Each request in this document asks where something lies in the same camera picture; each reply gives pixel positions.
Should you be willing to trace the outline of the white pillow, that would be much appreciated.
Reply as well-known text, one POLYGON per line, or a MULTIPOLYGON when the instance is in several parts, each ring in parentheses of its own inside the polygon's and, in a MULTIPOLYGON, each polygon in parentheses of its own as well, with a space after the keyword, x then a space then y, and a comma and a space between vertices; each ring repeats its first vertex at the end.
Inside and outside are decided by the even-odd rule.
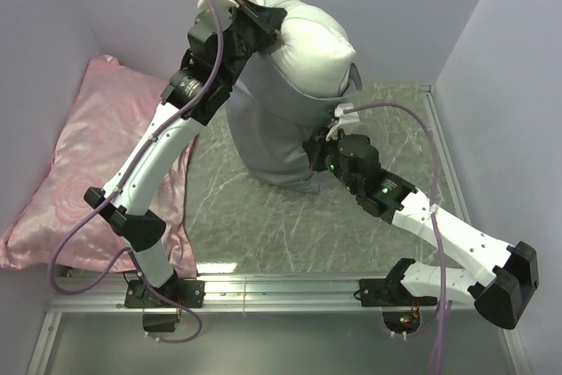
POLYGON ((343 27, 324 10, 300 0, 249 0, 287 15, 280 41, 268 52, 275 68, 297 90, 311 97, 340 97, 351 84, 363 88, 356 49, 343 27))

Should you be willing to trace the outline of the grey satin pillowcase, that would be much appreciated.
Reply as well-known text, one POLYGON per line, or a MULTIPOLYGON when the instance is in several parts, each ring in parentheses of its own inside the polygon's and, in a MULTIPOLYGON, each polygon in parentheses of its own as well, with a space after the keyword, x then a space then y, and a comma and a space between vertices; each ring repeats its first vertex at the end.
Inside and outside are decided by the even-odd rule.
POLYGON ((334 94, 311 97, 295 88, 272 60, 251 59, 226 102, 230 133, 249 174, 287 190, 320 193, 321 179, 310 169, 303 143, 328 125, 337 105, 361 89, 354 63, 336 80, 334 94))

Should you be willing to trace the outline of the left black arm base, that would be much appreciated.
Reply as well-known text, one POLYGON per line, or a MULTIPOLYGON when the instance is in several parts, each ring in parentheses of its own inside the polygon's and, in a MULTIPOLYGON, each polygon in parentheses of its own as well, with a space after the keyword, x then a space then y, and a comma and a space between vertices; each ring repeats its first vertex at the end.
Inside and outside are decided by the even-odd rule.
POLYGON ((198 335, 203 322, 195 309, 204 304, 205 282, 198 279, 181 279, 174 275, 162 287, 148 287, 143 278, 127 280, 124 302, 126 309, 143 311, 142 327, 150 336, 172 334, 184 314, 196 321, 198 335))

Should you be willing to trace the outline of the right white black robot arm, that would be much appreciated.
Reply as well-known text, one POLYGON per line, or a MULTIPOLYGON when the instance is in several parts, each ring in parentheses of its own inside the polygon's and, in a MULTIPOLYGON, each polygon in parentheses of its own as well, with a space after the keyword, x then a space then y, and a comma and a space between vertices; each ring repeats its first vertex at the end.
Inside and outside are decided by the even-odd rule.
POLYGON ((539 285, 537 252, 526 242, 493 238, 439 206, 381 166, 360 134, 329 139, 321 132, 303 148, 312 170, 328 171, 370 216, 414 234, 457 263, 441 268, 401 258, 384 278, 362 279, 363 306, 433 306, 439 299, 472 305, 494 326, 513 329, 539 285))

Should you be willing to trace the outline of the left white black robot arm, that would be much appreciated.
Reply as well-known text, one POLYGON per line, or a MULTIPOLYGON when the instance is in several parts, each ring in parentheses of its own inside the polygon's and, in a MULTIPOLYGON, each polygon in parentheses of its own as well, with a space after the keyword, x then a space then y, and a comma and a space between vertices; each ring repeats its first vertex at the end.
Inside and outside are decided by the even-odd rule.
POLYGON ((174 161, 230 98, 251 56, 275 44, 286 16, 284 8, 249 0, 201 11, 146 132, 118 173, 84 195, 130 248, 156 306, 175 300, 179 278, 162 244, 166 224, 150 211, 151 201, 174 161))

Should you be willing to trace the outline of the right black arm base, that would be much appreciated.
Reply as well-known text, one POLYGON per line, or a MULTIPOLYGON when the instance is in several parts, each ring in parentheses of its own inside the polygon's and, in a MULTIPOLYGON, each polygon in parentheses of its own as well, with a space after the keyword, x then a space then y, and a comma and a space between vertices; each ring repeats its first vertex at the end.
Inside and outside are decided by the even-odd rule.
POLYGON ((361 307, 382 308, 385 327, 391 335, 401 335, 404 340, 423 331, 423 306, 436 307, 429 321, 433 321, 438 312, 437 298, 412 295, 401 284, 406 271, 415 263, 412 258, 401 258, 384 278, 361 278, 358 289, 353 293, 361 307))

